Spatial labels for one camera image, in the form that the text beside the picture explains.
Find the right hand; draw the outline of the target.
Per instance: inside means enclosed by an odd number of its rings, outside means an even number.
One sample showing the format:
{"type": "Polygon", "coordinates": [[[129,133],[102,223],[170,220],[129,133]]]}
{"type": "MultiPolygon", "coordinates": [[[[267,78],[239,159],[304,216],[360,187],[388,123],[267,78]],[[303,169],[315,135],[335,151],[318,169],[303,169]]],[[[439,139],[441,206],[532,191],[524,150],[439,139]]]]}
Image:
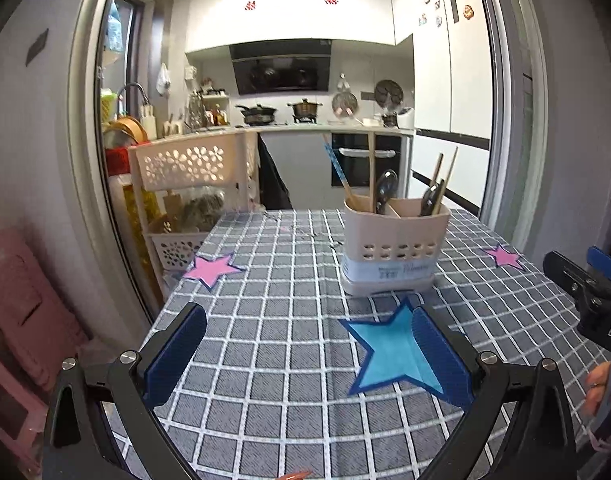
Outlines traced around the right hand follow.
{"type": "Polygon", "coordinates": [[[586,376],[586,395],[583,411],[590,416],[595,416],[601,401],[606,394],[607,382],[611,371],[611,362],[607,361],[594,367],[586,376]]]}

